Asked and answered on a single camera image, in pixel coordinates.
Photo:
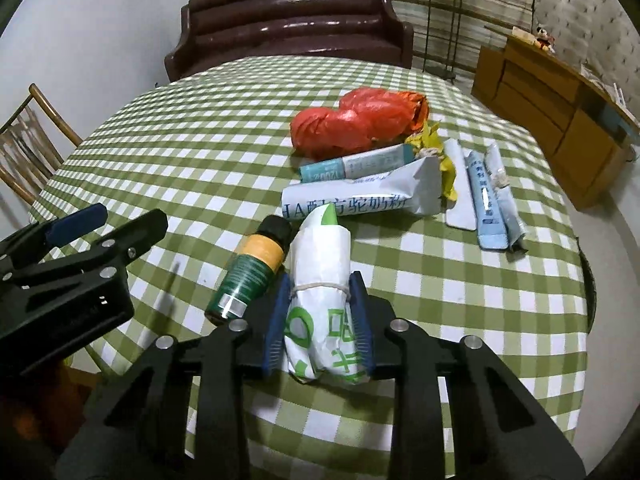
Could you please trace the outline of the white green paper bag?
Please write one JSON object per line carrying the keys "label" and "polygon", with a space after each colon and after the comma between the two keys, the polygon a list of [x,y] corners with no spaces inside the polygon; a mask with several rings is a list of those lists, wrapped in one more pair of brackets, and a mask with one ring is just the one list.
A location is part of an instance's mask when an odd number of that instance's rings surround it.
{"label": "white green paper bag", "polygon": [[324,374],[348,384],[368,380],[349,309],[351,244],[332,204],[311,211],[293,240],[284,346],[288,371],[299,382]]}

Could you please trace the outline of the green yellow bottle black cap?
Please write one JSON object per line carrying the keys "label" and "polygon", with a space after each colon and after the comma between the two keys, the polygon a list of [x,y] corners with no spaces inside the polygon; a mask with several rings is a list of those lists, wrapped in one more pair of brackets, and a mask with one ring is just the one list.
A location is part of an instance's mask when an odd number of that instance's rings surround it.
{"label": "green yellow bottle black cap", "polygon": [[267,216],[250,234],[228,266],[205,316],[215,325],[242,318],[252,301],[261,297],[277,276],[288,254],[293,228],[276,214]]}

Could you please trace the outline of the black trash bin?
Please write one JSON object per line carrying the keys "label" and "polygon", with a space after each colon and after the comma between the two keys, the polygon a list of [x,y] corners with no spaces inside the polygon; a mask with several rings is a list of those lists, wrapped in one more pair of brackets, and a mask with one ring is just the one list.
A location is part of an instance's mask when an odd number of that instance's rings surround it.
{"label": "black trash bin", "polygon": [[597,286],[596,286],[596,280],[594,279],[594,275],[593,275],[590,263],[587,259],[586,254],[582,250],[582,246],[579,245],[578,250],[579,250],[580,265],[582,266],[582,275],[584,276],[584,284],[585,284],[587,324],[588,324],[587,333],[590,334],[592,331],[592,326],[594,324],[594,320],[596,319],[596,313],[597,313]]}

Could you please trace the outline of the wooden chair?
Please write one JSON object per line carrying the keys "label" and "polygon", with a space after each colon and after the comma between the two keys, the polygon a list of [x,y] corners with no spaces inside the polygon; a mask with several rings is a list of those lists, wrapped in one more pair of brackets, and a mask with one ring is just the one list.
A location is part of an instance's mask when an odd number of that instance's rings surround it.
{"label": "wooden chair", "polygon": [[64,162],[40,124],[34,105],[74,148],[82,142],[40,88],[30,84],[24,101],[1,126],[1,181],[27,206],[35,203]]}

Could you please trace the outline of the white flat sachet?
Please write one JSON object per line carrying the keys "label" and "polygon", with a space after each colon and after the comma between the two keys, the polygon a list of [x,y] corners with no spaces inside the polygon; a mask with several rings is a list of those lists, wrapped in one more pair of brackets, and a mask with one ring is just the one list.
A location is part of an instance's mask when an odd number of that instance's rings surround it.
{"label": "white flat sachet", "polygon": [[477,220],[462,148],[456,139],[448,139],[444,142],[444,151],[456,170],[454,190],[457,192],[457,199],[447,206],[446,225],[460,230],[475,231]]}

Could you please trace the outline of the green white checkered tablecloth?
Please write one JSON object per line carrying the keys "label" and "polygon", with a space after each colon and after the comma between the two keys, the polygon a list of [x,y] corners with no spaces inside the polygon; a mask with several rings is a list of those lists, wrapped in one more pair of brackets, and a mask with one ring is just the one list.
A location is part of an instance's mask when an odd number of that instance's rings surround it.
{"label": "green white checkered tablecloth", "polygon": [[[391,198],[322,200],[300,185],[290,125],[311,108],[334,110],[357,89],[425,96],[428,122],[452,149],[458,214],[487,209],[469,165],[498,165],[509,211],[524,226],[523,255],[488,250],[446,212],[401,206],[419,188],[417,162]],[[270,214],[293,220],[284,262],[292,289],[282,362],[244,390],[257,479],[381,479],[394,385],[372,382],[347,314],[347,281],[433,337],[477,336],[506,363],[567,437],[576,429],[587,367],[588,318],[576,236],[544,153],[523,128],[470,96],[413,70],[303,56],[244,58],[138,96],[76,148],[39,194],[30,218],[92,204],[109,229],[151,209],[165,237],[128,270],[134,316],[93,342],[111,375],[125,373],[158,336],[208,334],[205,310],[228,263]]]}

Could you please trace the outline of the teal white tube box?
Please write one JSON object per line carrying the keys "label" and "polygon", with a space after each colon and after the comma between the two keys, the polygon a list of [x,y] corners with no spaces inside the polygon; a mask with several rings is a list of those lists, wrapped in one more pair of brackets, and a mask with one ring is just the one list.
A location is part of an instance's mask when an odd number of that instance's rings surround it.
{"label": "teal white tube box", "polygon": [[414,161],[409,144],[396,144],[387,148],[314,162],[299,168],[303,183],[359,179],[385,171],[392,171]]}

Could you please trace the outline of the light blue tube box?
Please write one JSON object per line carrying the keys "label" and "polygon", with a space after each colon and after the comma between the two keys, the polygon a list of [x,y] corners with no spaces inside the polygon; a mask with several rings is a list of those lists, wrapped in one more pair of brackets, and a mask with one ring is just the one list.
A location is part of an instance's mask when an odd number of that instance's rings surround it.
{"label": "light blue tube box", "polygon": [[484,250],[506,250],[506,225],[483,159],[476,151],[470,151],[465,163],[476,215],[478,244]]}

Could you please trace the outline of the red plastic bag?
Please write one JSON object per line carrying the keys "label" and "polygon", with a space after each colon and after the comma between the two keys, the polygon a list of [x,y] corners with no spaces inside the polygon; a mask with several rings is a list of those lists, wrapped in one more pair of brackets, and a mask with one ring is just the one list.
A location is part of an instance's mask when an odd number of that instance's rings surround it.
{"label": "red plastic bag", "polygon": [[290,123],[294,151],[314,162],[359,154],[405,141],[422,130],[428,101],[414,91],[358,88],[338,107],[313,107]]}

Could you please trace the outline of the wooden sideboard cabinet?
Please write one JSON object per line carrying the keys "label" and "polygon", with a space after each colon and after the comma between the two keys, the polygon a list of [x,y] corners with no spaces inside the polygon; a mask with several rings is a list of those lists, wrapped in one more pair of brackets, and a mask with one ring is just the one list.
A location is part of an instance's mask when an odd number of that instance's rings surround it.
{"label": "wooden sideboard cabinet", "polygon": [[600,202],[639,141],[639,125],[605,91],[516,38],[480,48],[472,95],[529,131],[578,210]]}

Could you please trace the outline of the dark brown leather sofa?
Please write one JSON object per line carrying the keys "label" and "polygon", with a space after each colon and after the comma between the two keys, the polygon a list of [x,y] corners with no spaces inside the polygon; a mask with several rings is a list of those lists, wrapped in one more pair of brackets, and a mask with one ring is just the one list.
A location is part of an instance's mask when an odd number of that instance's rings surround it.
{"label": "dark brown leather sofa", "polygon": [[315,55],[409,68],[413,27],[392,0],[189,0],[165,56],[176,81],[239,58]]}

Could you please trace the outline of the striped curtain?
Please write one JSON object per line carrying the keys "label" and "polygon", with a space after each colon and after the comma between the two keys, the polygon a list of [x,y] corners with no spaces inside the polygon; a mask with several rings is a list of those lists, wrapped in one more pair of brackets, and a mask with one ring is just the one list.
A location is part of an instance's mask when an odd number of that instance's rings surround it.
{"label": "striped curtain", "polygon": [[412,67],[474,78],[480,49],[500,49],[516,26],[533,24],[535,0],[392,0],[401,21],[413,26]]}

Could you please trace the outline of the small toy figurine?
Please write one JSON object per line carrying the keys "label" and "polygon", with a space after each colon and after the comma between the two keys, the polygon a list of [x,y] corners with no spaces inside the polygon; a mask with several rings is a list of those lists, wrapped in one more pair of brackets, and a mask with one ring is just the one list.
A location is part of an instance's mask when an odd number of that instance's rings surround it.
{"label": "small toy figurine", "polygon": [[542,25],[536,27],[535,32],[536,44],[544,52],[555,54],[554,43],[555,38]]}

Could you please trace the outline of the black metal plant stand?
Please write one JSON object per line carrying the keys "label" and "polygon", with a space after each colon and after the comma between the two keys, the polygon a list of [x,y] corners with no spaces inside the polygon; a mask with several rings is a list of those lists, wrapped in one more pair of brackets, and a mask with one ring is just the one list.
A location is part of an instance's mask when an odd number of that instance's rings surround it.
{"label": "black metal plant stand", "polygon": [[[463,0],[451,0],[450,6],[438,4],[439,10],[449,12],[446,25],[444,21],[435,22],[438,28],[433,28],[432,11],[434,0],[427,0],[427,18],[425,44],[423,50],[422,72],[437,76],[453,84],[456,80],[457,54],[459,47],[460,29],[462,21]],[[444,54],[430,53],[430,45],[435,41],[446,41]]]}

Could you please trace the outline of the patterned beige wall cloth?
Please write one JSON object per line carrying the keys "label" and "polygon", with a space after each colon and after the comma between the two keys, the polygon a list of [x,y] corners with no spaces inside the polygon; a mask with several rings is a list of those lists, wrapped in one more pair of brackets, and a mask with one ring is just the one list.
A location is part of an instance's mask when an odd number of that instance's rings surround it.
{"label": "patterned beige wall cloth", "polygon": [[536,0],[535,21],[555,38],[559,58],[589,64],[639,114],[639,33],[618,0]]}

